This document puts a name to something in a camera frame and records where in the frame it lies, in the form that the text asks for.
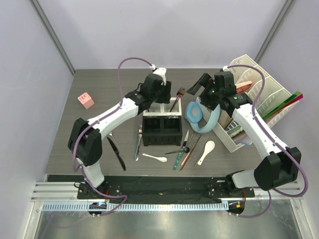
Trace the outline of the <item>black knife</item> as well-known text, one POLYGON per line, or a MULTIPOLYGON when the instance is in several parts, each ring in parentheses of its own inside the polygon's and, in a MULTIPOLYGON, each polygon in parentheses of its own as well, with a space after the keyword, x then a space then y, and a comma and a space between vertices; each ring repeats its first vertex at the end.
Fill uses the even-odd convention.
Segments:
POLYGON ((126 166, 125 166, 125 163, 124 163, 122 157, 120 156, 119 150, 117 149, 117 147, 115 146, 115 144, 113 143, 113 141, 109 137, 107 137, 107 139, 108 139, 108 142, 109 142, 111 148, 113 149, 113 151, 114 151, 114 153, 115 153, 115 155, 116 155, 116 157, 117 157, 122 169, 124 171, 126 171, 126 166))

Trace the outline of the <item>rose gold fork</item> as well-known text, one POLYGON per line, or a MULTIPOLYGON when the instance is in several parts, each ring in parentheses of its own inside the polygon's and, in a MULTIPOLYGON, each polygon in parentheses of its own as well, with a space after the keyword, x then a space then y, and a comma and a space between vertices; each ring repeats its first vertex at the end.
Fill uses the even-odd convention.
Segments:
POLYGON ((183 97, 183 95, 186 93, 186 89, 185 88, 180 88, 177 92, 177 98, 181 98, 183 97))

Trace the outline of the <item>teal chopstick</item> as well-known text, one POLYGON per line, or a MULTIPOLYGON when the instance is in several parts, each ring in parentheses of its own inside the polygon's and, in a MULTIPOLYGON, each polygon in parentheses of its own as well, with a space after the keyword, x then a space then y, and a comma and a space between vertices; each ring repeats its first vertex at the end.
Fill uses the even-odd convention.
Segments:
POLYGON ((136 148, 135 148, 135 154, 134 154, 134 160, 138 161, 139 159, 139 149, 140 149, 140 135, 137 136, 137 142, 136 142, 136 148))

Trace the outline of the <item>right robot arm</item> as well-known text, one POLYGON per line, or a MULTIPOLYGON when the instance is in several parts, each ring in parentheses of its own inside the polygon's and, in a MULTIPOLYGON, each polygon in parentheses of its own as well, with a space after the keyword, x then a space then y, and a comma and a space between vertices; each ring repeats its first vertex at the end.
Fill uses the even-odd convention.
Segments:
POLYGON ((261 162, 254 170, 242 170, 227 175, 225 191, 229 196, 238 196, 243 188, 259 187, 264 191, 294 182, 301 161, 297 147, 288 147, 267 126, 246 93, 238 93, 231 72, 220 71, 211 77, 204 73, 187 90, 195 95, 200 87, 200 103, 212 111, 222 109, 247 133, 257 148, 261 162))

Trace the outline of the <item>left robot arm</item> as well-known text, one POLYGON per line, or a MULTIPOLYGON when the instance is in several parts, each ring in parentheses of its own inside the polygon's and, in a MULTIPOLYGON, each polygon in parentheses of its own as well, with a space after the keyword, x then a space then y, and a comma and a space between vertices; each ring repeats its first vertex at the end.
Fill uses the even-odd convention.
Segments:
POLYGON ((109 132, 150 108, 152 103, 170 102, 171 82, 166 80, 166 69, 157 68, 148 74, 139 90, 127 93, 121 101, 104 113, 75 121, 68 141, 73 161, 78 162, 90 184, 89 193, 96 199, 106 193, 105 179, 99 160, 102 156, 102 140, 109 132))

